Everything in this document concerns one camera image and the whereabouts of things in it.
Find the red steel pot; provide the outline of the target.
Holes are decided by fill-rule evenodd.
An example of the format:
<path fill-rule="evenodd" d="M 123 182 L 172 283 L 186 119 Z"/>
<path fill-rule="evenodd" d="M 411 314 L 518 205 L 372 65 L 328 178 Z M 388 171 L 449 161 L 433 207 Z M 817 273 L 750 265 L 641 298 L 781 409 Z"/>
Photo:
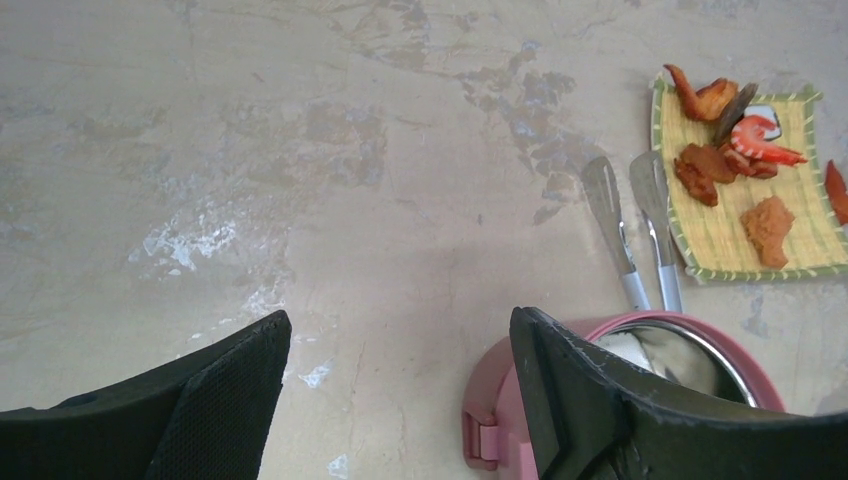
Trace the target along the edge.
<path fill-rule="evenodd" d="M 594 344 L 599 337 L 643 329 L 662 343 L 656 364 L 660 376 L 703 394 L 782 412 L 774 384 L 736 341 L 704 321 L 671 311 L 571 321 L 567 328 Z M 492 479 L 537 476 L 511 342 L 504 338 L 473 369 L 465 387 L 461 414 L 466 464 Z"/>

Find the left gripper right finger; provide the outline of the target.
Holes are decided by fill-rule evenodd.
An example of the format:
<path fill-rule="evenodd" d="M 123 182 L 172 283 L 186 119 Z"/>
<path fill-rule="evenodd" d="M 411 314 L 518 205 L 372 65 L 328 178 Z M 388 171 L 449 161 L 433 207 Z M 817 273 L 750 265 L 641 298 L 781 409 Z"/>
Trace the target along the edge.
<path fill-rule="evenodd" d="M 594 343 L 629 326 L 667 327 L 719 369 L 716 393 L 668 380 Z M 734 340 L 674 312 L 599 319 L 580 333 L 535 307 L 509 338 L 541 479 L 843 479 L 847 415 L 790 414 Z"/>

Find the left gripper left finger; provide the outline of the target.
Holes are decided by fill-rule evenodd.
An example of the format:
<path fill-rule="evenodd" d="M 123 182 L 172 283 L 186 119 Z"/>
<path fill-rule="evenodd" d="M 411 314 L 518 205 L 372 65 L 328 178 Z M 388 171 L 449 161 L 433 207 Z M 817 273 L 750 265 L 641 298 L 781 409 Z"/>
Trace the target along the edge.
<path fill-rule="evenodd" d="M 4 479 L 255 479 L 283 387 L 283 310 L 121 382 L 1 414 Z"/>

